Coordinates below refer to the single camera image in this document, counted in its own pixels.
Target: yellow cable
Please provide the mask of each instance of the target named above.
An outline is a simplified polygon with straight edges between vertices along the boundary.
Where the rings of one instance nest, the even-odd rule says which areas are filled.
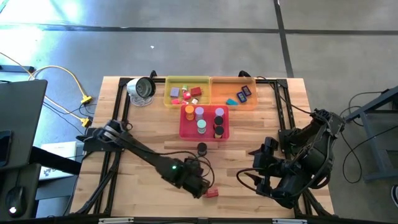
[[[12,60],[12,61],[15,62],[16,64],[18,64],[23,70],[25,70],[25,72],[27,72],[27,73],[29,74],[29,76],[30,76],[28,80],[30,80],[30,78],[33,78],[33,79],[35,80],[35,77],[33,76],[33,74],[35,74],[37,71],[43,70],[43,69],[45,69],[45,68],[47,68],[47,67],[52,67],[52,66],[54,66],[54,65],[51,65],[51,66],[47,66],[47,67],[41,68],[41,69],[35,71],[35,72],[32,74],[32,73],[30,73],[28,70],[26,70],[25,67],[23,67],[20,63],[18,63],[18,62],[15,61],[14,59],[8,57],[7,55],[5,55],[5,54],[2,53],[2,52],[0,52],[0,54],[2,54],[3,56],[5,56],[5,57],[8,58],[9,60]],[[76,80],[76,82],[77,82],[77,84],[78,84],[78,86],[79,86],[79,89],[80,89],[81,93],[83,94],[83,96],[85,96],[85,94],[83,93],[83,90],[81,90],[80,84],[79,84],[79,82],[77,81],[77,79],[76,79],[76,77],[74,76],[74,74],[72,74],[72,72],[69,72],[69,73],[74,77],[74,79]],[[56,102],[54,102],[53,100],[51,100],[47,95],[45,95],[44,98],[45,98],[46,100],[48,100],[49,102],[51,102],[52,104],[54,104],[55,106],[58,106],[59,108],[63,109],[63,110],[64,110],[65,112],[67,112],[68,114],[70,114],[70,115],[74,116],[75,118],[79,119],[81,122],[84,121],[83,118],[79,118],[78,116],[76,116],[76,115],[74,115],[73,113],[69,112],[69,111],[68,111],[67,109],[65,109],[63,106],[61,106],[61,105],[59,105],[58,103],[56,103]]]

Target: translucent plastic bin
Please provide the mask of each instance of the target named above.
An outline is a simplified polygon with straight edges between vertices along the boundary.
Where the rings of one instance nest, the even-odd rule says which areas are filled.
[[[239,103],[236,106],[228,105],[230,110],[254,110],[258,104],[256,79],[248,77],[212,77],[210,79],[210,104],[226,105],[226,101],[231,98]],[[242,91],[243,86],[248,86],[251,96],[247,96],[246,102],[241,103],[236,95]]]
[[[172,100],[177,99],[176,97],[170,96],[170,91],[172,87],[177,87],[180,89],[180,94],[178,99],[180,101],[183,100],[182,96],[182,86],[187,85],[188,91],[190,92],[191,88],[200,87],[201,96],[196,96],[198,99],[198,105],[209,105],[210,104],[210,77],[207,76],[188,76],[188,77],[180,77],[180,76],[169,76],[166,77],[166,84],[164,90],[164,105],[168,108],[178,109],[181,107],[179,105],[173,105]]]
[[[180,137],[187,141],[225,141],[229,138],[229,113],[228,107],[225,105],[191,105],[196,109],[201,106],[205,112],[203,114],[203,119],[206,121],[206,132],[204,134],[198,133],[198,126],[196,119],[189,121],[186,117],[185,107],[189,105],[182,105],[180,113]],[[214,138],[215,130],[214,118],[216,117],[215,111],[217,108],[224,109],[223,119],[224,122],[221,127],[224,128],[224,134],[222,138]]]

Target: gray floor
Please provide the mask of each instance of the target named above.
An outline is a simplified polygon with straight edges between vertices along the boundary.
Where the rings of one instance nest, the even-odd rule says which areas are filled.
[[[286,29],[398,29],[395,13],[398,1],[393,0],[280,0],[280,7]],[[0,22],[278,28],[272,0],[10,0],[0,14]],[[396,35],[287,35],[287,45],[294,76],[304,78],[312,109],[325,108],[339,113],[356,93],[381,91],[398,84]],[[25,65],[64,66],[76,73],[86,92],[93,96],[98,96],[105,75],[149,75],[151,70],[159,75],[211,76],[235,76],[240,70],[246,70],[252,75],[286,77],[281,50],[279,34],[67,32],[33,27],[0,30],[0,51]],[[2,63],[11,62],[0,58]],[[80,93],[66,73],[50,69],[39,77],[49,81],[49,97],[71,110],[78,108]],[[0,79],[26,78],[23,74],[0,73]],[[360,96],[353,104],[361,105],[373,97]],[[66,116],[66,119],[79,126],[74,118]],[[381,131],[394,125],[390,120],[380,122],[375,118],[374,125]],[[69,124],[44,108],[35,145],[71,141],[77,134]],[[345,135],[353,146],[366,139],[362,129],[351,124]],[[396,222],[398,208],[392,203],[389,189],[398,180],[349,184],[341,173],[348,148],[339,140],[333,150],[336,159],[330,191],[336,214]],[[364,173],[374,171],[368,145],[358,149],[358,156]],[[358,175],[353,157],[348,159],[346,171],[350,179]],[[45,204],[49,202],[42,203],[44,210],[48,208]],[[39,215],[59,214],[51,211],[41,211]]]

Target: red tray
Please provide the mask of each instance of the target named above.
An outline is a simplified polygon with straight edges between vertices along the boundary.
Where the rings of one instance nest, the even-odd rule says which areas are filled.
[[[192,121],[187,120],[185,107],[189,105],[181,106],[180,113],[180,137],[187,141],[225,141],[229,138],[229,115],[228,107],[225,105],[190,105],[193,108],[198,106],[203,107],[205,110],[203,114],[203,119],[206,121],[206,133],[199,134],[197,121],[193,119]],[[214,118],[216,117],[215,111],[217,108],[224,109],[224,123],[221,125],[224,128],[224,134],[221,139],[214,138]]]

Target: wooden tabletop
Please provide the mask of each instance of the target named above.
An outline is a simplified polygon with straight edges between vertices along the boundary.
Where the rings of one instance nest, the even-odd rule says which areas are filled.
[[[104,77],[98,105],[93,121],[94,127],[101,127],[111,119],[120,77]],[[310,111],[302,78],[288,78],[290,100],[293,105]],[[164,106],[164,84],[157,83],[154,102],[146,107],[130,105],[128,120],[133,125],[131,134],[140,142],[157,152],[190,150],[196,152],[197,142],[179,138],[180,110]],[[122,154],[116,184],[112,216],[121,217],[223,217],[223,218],[293,218],[293,210],[281,207],[275,201],[256,195],[236,180],[236,172],[252,166],[253,157],[249,151],[258,149],[267,136],[278,139],[279,128],[275,94],[269,85],[258,84],[259,104],[253,111],[229,111],[230,137],[225,142],[206,142],[208,158],[214,168],[219,196],[194,199],[183,189],[177,189],[160,178],[148,163],[129,151]],[[119,118],[124,106],[123,92]],[[293,109],[298,128],[306,126],[311,117]],[[285,123],[289,128],[287,112]],[[280,150],[276,156],[283,158]],[[77,211],[89,199],[100,179],[103,152],[94,152],[83,161],[78,178],[71,212]],[[179,159],[187,155],[177,155]],[[252,185],[252,180],[242,176]],[[275,187],[277,178],[272,178]],[[314,196],[330,213],[333,213],[328,187],[312,191]],[[108,195],[105,188],[101,211]]]

